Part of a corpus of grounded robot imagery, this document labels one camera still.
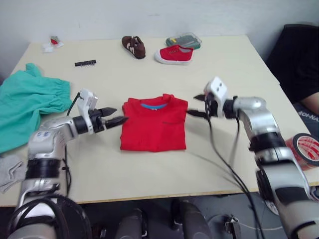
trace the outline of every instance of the table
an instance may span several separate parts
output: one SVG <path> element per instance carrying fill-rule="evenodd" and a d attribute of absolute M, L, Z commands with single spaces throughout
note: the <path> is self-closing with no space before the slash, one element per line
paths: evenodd
<path fill-rule="evenodd" d="M 145 99 L 174 94 L 187 100 L 190 108 L 203 109 L 193 96 L 202 93 L 215 75 L 227 84 L 229 95 L 259 96 L 267 101 L 284 139 L 308 132 L 290 104 L 279 82 L 271 74 L 247 36 L 202 37 L 202 47 L 194 51 L 188 66 L 163 65 L 154 53 L 164 47 L 164 39 L 143 38 L 146 58 L 135 59 L 120 40 L 87 40 L 65 42 L 53 53 L 43 53 L 41 44 L 31 43 L 14 72 L 25 64 L 37 64 L 47 77 L 71 83 L 71 98 L 81 88 L 98 97 L 97 108 L 114 107 L 121 115 L 128 97 Z M 96 59 L 95 66 L 74 67 L 75 62 Z M 47 120 L 64 114 L 53 114 Z M 77 116 L 75 107 L 71 116 Z M 236 122 L 212 119 L 217 148 L 229 156 Z M 254 155 L 248 151 L 248 138 L 240 133 L 235 171 L 251 191 L 257 191 Z M 70 198 L 78 203 L 237 193 L 231 176 L 213 152 L 209 143 L 208 124 L 203 119 L 186 117 L 186 151 L 161 153 L 120 151 L 121 127 L 93 135 L 80 135 L 68 143 L 72 173 Z M 26 160 L 26 146 L 12 150 Z M 311 185 L 319 184 L 319 168 L 306 172 Z M 0 205 L 15 205 L 19 184 L 4 195 Z"/>

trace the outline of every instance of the brown shoe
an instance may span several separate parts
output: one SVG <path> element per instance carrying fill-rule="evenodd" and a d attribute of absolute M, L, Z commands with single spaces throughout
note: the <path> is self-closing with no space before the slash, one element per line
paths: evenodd
<path fill-rule="evenodd" d="M 122 44 L 125 49 L 132 52 L 137 59 L 145 57 L 145 47 L 142 40 L 138 36 L 124 36 Z"/>

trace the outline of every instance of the green container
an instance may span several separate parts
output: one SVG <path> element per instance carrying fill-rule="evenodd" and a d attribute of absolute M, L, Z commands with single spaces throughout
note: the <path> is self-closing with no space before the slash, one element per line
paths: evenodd
<path fill-rule="evenodd" d="M 198 49 L 201 40 L 192 32 L 184 33 L 179 36 L 172 36 L 166 39 L 167 46 L 180 45 L 182 47 L 190 47 Z"/>

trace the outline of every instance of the gray cloth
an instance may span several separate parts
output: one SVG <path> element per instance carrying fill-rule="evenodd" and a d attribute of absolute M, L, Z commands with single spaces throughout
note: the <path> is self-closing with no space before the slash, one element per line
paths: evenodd
<path fill-rule="evenodd" d="M 0 191 L 5 193 L 14 183 L 25 177 L 26 166 L 16 155 L 0 157 Z"/>

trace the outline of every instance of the folded red t-shirt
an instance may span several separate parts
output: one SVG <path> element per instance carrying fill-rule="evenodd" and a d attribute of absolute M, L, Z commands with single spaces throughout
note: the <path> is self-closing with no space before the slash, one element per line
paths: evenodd
<path fill-rule="evenodd" d="M 129 98 L 123 112 L 121 150 L 160 152 L 186 149 L 187 101 L 163 94 L 153 99 Z"/>

